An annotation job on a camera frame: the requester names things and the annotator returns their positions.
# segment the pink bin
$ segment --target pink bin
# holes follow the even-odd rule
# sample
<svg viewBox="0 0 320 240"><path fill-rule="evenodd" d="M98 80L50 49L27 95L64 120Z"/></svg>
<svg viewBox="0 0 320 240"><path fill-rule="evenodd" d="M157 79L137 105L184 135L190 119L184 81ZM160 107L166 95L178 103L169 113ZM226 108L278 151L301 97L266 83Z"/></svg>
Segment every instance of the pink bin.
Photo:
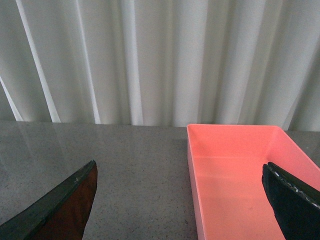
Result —
<svg viewBox="0 0 320 240"><path fill-rule="evenodd" d="M190 124L188 165L200 240L284 240L262 185L273 162L320 191L320 169L277 126Z"/></svg>

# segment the white curtain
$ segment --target white curtain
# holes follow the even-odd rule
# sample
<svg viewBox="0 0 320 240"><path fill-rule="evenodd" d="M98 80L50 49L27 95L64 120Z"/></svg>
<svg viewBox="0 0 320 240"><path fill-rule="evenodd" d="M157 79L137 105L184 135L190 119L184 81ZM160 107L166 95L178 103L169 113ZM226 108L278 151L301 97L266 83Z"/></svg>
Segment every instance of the white curtain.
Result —
<svg viewBox="0 0 320 240"><path fill-rule="evenodd" d="M1 0L0 119L320 131L319 0Z"/></svg>

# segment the speckled granite surface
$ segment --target speckled granite surface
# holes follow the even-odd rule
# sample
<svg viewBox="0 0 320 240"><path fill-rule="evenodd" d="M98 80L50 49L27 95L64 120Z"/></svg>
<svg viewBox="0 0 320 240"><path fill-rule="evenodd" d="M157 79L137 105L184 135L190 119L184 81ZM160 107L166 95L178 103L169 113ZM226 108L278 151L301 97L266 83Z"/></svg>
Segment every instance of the speckled granite surface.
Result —
<svg viewBox="0 0 320 240"><path fill-rule="evenodd" d="M320 132L289 132L320 165ZM84 240L197 239L182 127L0 121L0 224L94 159Z"/></svg>

